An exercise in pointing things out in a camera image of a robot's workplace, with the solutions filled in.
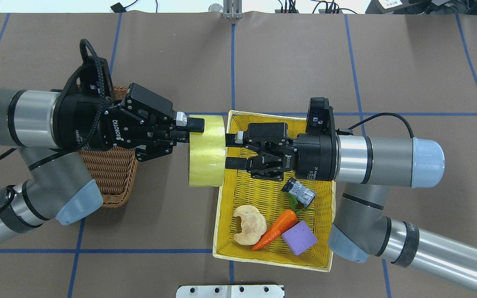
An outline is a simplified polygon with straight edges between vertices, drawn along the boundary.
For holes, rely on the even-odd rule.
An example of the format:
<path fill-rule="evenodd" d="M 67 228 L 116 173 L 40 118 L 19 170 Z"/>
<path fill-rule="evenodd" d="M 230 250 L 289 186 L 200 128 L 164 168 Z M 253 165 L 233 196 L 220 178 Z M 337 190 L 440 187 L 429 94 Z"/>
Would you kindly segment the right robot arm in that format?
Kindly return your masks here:
<path fill-rule="evenodd" d="M 289 138 L 286 123 L 252 123 L 227 133 L 225 142 L 255 153 L 226 159 L 226 168 L 253 178 L 281 181 L 293 171 L 301 180 L 346 184 L 328 240 L 338 256 L 358 263 L 377 256 L 477 291 L 476 247 L 383 214 L 390 187 L 432 188 L 441 181 L 445 159 L 438 143 L 354 136 L 319 125 Z"/>

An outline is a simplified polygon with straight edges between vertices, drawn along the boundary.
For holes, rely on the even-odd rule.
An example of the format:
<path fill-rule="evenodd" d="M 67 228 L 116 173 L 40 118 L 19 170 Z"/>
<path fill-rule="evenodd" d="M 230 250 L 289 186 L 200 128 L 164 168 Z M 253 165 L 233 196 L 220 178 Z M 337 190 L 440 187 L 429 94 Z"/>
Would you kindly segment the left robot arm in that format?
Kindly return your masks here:
<path fill-rule="evenodd" d="M 32 178 L 0 188 L 0 244 L 56 219 L 78 222 L 104 203 L 79 150 L 125 148 L 138 161 L 169 155 L 205 122 L 132 83 L 121 100 L 80 88 L 62 92 L 0 89 L 0 145 L 16 149 Z"/>

